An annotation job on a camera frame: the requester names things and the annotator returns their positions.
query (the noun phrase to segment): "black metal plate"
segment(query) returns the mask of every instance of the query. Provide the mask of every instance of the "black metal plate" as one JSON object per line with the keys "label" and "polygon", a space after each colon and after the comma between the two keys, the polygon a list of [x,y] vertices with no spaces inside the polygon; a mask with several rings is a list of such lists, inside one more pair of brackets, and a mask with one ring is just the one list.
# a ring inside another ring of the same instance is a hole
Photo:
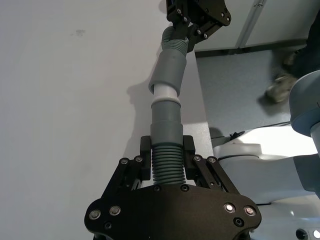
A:
{"label": "black metal plate", "polygon": [[[113,240],[233,240],[261,222],[258,207],[245,196],[192,185],[188,191],[180,185],[159,187],[160,191],[149,186],[94,201],[85,214],[85,226]],[[232,203],[236,211],[225,211],[225,203]],[[112,206],[121,208],[119,215],[109,214]],[[247,215],[245,206],[254,207],[256,215]],[[101,216],[90,220],[95,209]],[[234,218],[241,218],[244,226],[235,226]],[[112,227],[105,229],[106,223]]]}

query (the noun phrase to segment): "gray floor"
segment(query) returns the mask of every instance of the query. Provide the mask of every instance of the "gray floor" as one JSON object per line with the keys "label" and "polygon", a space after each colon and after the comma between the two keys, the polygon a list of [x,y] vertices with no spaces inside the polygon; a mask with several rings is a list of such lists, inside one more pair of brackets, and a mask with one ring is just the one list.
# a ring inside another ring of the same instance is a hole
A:
{"label": "gray floor", "polygon": [[288,101],[272,104],[264,93],[294,49],[197,58],[212,138],[290,120]]}

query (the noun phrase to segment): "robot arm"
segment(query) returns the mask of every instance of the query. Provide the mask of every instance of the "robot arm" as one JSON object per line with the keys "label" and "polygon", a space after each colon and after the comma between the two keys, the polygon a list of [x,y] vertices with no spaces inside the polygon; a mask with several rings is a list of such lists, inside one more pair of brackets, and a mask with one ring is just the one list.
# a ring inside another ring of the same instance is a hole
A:
{"label": "robot arm", "polygon": [[[223,0],[166,3],[173,27],[163,32],[149,84],[150,136],[141,138],[140,155],[120,159],[84,224],[95,240],[249,240],[261,222],[259,209],[239,194],[215,157],[196,154],[192,136],[183,136],[178,98],[187,52],[229,25],[230,13]],[[141,188],[151,178],[151,162],[154,185]]]}

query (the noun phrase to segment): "screw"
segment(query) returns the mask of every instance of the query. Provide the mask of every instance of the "screw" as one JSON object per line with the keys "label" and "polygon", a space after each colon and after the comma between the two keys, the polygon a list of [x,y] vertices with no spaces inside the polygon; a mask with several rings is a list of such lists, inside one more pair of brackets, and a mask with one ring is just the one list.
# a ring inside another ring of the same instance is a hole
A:
{"label": "screw", "polygon": [[120,208],[119,206],[112,206],[112,207],[110,208],[110,211],[109,211],[109,213],[110,213],[111,216],[116,216],[116,215],[118,215],[120,212],[121,212],[121,208]]}
{"label": "screw", "polygon": [[109,230],[109,229],[111,229],[111,228],[112,228],[111,222],[107,222],[107,223],[104,225],[104,229],[105,229],[105,230]]}
{"label": "screw", "polygon": [[208,158],[208,161],[209,161],[210,163],[215,163],[215,162],[216,162],[216,159],[215,159],[214,157],[209,157],[209,158]]}
{"label": "screw", "polygon": [[89,219],[91,220],[96,220],[100,217],[101,215],[101,212],[100,210],[92,210],[90,213],[89,213]]}
{"label": "screw", "polygon": [[155,192],[160,192],[161,188],[160,188],[159,186],[154,186],[154,187],[153,187],[153,190],[154,190]]}
{"label": "screw", "polygon": [[136,162],[142,162],[142,157],[140,156],[136,156],[134,159]]}
{"label": "screw", "polygon": [[239,228],[241,228],[245,225],[245,222],[240,217],[235,217],[233,219],[233,223],[234,223],[234,225],[236,225]]}
{"label": "screw", "polygon": [[180,189],[183,191],[183,192],[188,192],[189,191],[189,186],[188,185],[182,185],[181,187],[180,187]]}
{"label": "screw", "polygon": [[201,160],[201,157],[199,157],[199,156],[194,156],[193,159],[196,160],[196,161],[200,161],[200,160]]}
{"label": "screw", "polygon": [[236,208],[231,203],[226,203],[223,207],[228,213],[234,213],[236,211]]}
{"label": "screw", "polygon": [[126,159],[126,158],[123,158],[123,159],[121,159],[121,161],[120,161],[122,164],[127,164],[128,163],[128,159]]}
{"label": "screw", "polygon": [[249,216],[255,216],[255,215],[256,215],[256,211],[255,211],[252,207],[250,207],[250,206],[246,206],[246,207],[244,208],[244,212],[245,212],[246,214],[248,214]]}

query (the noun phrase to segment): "cabinet door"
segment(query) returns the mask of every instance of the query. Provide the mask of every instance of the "cabinet door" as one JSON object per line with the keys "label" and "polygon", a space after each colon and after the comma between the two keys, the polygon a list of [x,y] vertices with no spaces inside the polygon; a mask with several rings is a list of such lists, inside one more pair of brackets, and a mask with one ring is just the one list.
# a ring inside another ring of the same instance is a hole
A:
{"label": "cabinet door", "polygon": [[198,43],[195,51],[237,48],[239,36],[254,2],[255,0],[225,0],[225,5],[231,13],[230,25],[221,27],[207,40]]}
{"label": "cabinet door", "polygon": [[240,47],[306,39],[319,9],[319,0],[265,0],[245,46]]}

